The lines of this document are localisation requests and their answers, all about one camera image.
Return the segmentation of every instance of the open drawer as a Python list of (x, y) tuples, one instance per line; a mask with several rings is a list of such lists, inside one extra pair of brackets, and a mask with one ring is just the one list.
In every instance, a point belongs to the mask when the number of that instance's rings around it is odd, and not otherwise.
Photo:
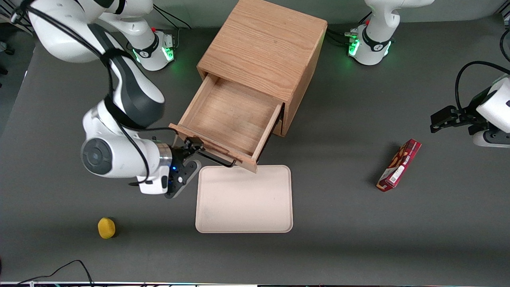
[(283, 103), (207, 74), (178, 125), (181, 139), (199, 137), (206, 151), (254, 173)]

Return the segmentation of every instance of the robotic arm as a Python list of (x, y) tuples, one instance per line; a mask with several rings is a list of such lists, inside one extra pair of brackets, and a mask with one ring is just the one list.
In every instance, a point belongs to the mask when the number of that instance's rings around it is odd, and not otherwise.
[(362, 23), (346, 35), (352, 37), (349, 56), (363, 65), (375, 65), (388, 54), (391, 37), (400, 23), (396, 9), (430, 5), (434, 0), (365, 0), (372, 9), (368, 24)]
[(481, 147), (510, 148), (510, 76), (496, 80), (466, 108), (447, 106), (430, 116), (430, 131), (470, 125), (473, 142)]
[[(127, 21), (129, 25), (120, 20), (120, 15), (130, 11), (127, 5), (124, 7), (124, 1), (26, 1), (31, 6), (28, 15), (41, 43), (59, 59), (89, 62), (96, 59), (97, 53), (104, 56), (109, 51), (123, 52), (122, 46), (108, 31), (92, 23), (97, 18), (104, 18), (115, 19), (110, 22), (118, 27), (129, 26), (140, 32), (139, 35), (131, 35), (131, 41), (135, 49), (141, 51), (140, 56), (147, 56), (141, 61), (144, 67), (154, 69), (168, 63), (165, 48), (158, 49), (165, 35), (154, 33), (144, 20)], [(135, 1), (133, 4), (152, 7), (152, 1)], [(147, 11), (150, 9), (142, 9), (143, 13)], [(58, 24), (50, 23), (41, 15), (53, 18)], [(73, 39), (58, 25), (71, 29), (91, 47)], [(83, 117), (86, 134), (82, 145), (83, 164), (88, 171), (102, 177), (137, 177), (137, 185), (144, 194), (165, 194), (174, 198), (201, 168), (200, 162), (187, 161), (202, 149), (201, 142), (187, 139), (183, 147), (173, 148), (162, 142), (140, 138), (138, 131), (145, 130), (162, 117), (165, 99), (129, 54), (113, 53), (109, 57), (109, 65), (118, 78), (118, 84), (112, 95), (106, 96)]]

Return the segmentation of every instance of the plastic tray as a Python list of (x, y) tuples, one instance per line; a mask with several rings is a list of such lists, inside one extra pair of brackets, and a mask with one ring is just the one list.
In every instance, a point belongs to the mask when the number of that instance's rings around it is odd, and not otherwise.
[(198, 175), (201, 233), (285, 233), (292, 229), (291, 172), (285, 165), (206, 166)]

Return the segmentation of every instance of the wood grain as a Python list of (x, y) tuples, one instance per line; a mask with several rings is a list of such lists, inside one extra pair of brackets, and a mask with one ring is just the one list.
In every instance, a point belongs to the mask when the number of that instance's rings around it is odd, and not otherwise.
[(195, 94), (195, 97), (193, 97), (191, 103), (188, 105), (188, 108), (181, 117), (181, 120), (179, 121), (180, 125), (189, 124), (189, 122), (193, 119), (193, 115), (202, 106), (204, 100), (207, 98), (201, 96), (197, 97), (197, 95), (208, 95), (216, 84), (216, 81), (218, 81), (218, 77), (214, 75), (209, 75), (208, 77), (204, 78), (200, 88)]
[(269, 2), (240, 0), (197, 67), (289, 103), (326, 26)]
[(273, 126), (274, 111), (280, 108), (271, 97), (219, 79), (200, 108), (186, 119), (186, 127), (253, 156), (264, 131)]
[(182, 139), (198, 136), (215, 155), (256, 172), (256, 161), (282, 109), (259, 91), (206, 75), (175, 128)]

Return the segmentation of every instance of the gray table surface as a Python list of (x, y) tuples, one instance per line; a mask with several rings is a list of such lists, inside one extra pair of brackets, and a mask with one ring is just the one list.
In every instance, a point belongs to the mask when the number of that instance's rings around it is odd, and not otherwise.
[[(429, 116), (454, 103), (465, 63), (509, 66), (498, 48), (503, 31), (501, 17), (404, 23), (372, 67), (325, 42), (288, 136), (272, 137), (260, 160), (292, 171), (294, 228), (286, 234), (198, 233), (197, 179), (166, 200), (127, 179), (89, 174), (81, 120), (103, 98), (106, 72), (37, 44), (0, 143), (2, 280), (81, 259), (96, 281), (508, 286), (510, 151), (475, 146), (466, 127), (429, 131)], [(179, 121), (216, 32), (183, 30), (177, 61), (146, 72), (167, 99), (154, 126)], [(468, 70), (462, 101), (498, 76)], [(396, 189), (378, 191), (377, 178), (410, 138), (423, 143), (415, 161)], [(105, 216), (122, 228), (113, 240), (97, 234)], [(86, 277), (74, 266), (54, 279)]]

